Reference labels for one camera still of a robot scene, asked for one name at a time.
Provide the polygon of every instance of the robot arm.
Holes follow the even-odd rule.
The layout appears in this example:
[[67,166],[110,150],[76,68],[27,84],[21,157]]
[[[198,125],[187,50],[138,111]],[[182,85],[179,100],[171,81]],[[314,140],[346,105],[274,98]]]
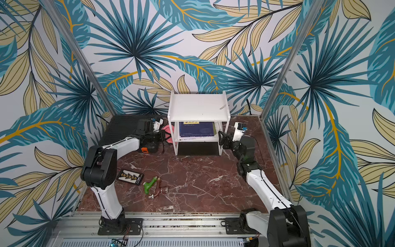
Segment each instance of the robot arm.
[[268,180],[255,161],[255,140],[243,136],[246,130],[242,123],[236,122],[233,138],[220,131],[219,144],[232,150],[238,159],[239,175],[255,190],[270,215],[268,217],[256,209],[243,210],[239,218],[240,228],[267,234],[270,247],[311,247],[306,211],[284,198]]

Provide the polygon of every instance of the green pipe fitting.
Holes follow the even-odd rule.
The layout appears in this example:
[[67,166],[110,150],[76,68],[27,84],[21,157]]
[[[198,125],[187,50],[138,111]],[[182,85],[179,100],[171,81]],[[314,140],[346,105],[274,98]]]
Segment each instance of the green pipe fitting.
[[154,183],[155,183],[157,180],[158,180],[158,177],[153,177],[152,180],[151,180],[151,182],[149,182],[149,183],[144,182],[144,183],[143,183],[145,194],[148,195],[149,189],[154,185]]

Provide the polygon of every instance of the wall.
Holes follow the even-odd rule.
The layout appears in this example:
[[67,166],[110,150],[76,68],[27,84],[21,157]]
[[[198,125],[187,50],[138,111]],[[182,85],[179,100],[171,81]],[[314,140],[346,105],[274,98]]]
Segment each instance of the wall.
[[318,246],[394,246],[395,3],[333,2],[265,125]]
[[311,2],[92,1],[79,35],[119,114],[166,114],[171,90],[226,90],[231,114],[259,114]]
[[[81,2],[59,2],[76,34],[89,29]],[[0,29],[1,246],[43,246],[110,115],[38,0],[0,1]]]

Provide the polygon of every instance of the marble floor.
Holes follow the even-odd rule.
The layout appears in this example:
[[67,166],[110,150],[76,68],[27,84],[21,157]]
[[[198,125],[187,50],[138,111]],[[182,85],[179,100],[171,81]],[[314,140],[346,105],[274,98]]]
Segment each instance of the marble floor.
[[[246,123],[246,134],[257,139],[262,158],[256,146],[256,160],[269,180],[281,191],[258,117],[232,117],[228,133],[233,133],[236,121]],[[172,146],[165,145],[165,152],[162,153],[161,145],[155,154],[132,152],[125,155],[118,160],[118,168],[143,173],[143,182],[151,181],[154,176],[160,177],[162,186],[169,188],[166,195],[149,199],[142,183],[135,186],[118,180],[115,181],[115,190],[126,212],[238,213],[250,207],[267,212],[255,191],[237,174],[236,163],[237,159],[230,150],[224,150],[222,156],[175,156]],[[86,190],[77,210],[100,211],[90,188]]]

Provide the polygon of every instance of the blue book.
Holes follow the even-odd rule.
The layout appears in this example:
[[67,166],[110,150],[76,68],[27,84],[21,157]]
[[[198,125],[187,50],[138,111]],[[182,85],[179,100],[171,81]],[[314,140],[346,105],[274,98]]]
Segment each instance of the blue book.
[[214,122],[199,122],[184,124],[180,122],[180,137],[214,136]]

